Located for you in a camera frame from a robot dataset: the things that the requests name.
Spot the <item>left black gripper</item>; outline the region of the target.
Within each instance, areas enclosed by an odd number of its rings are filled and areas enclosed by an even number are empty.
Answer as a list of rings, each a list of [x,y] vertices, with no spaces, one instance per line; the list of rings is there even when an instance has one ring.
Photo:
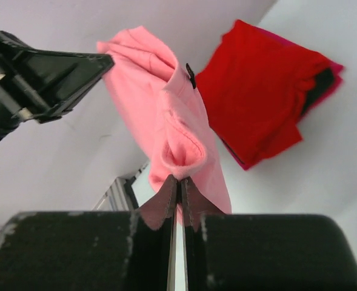
[[[70,113],[113,66],[106,54],[39,50],[0,30],[0,142],[22,122]]]

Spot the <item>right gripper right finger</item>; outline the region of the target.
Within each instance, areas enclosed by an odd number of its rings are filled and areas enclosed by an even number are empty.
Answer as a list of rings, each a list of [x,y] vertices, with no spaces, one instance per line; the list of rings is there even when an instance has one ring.
[[[325,215],[223,213],[180,183],[187,290],[357,290],[357,262]]]

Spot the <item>pink t shirt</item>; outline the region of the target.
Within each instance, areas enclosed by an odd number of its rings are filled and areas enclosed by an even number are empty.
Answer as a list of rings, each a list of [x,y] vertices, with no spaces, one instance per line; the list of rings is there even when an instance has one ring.
[[[97,44],[114,66],[103,77],[113,103],[150,161],[151,188],[191,177],[224,213],[232,205],[215,134],[199,90],[174,52],[145,27],[125,29]]]

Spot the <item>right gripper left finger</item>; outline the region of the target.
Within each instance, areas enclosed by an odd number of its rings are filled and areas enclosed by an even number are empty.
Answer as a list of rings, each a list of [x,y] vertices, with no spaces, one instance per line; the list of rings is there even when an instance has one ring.
[[[0,290],[173,290],[177,194],[168,176],[135,210],[13,216],[0,231]]]

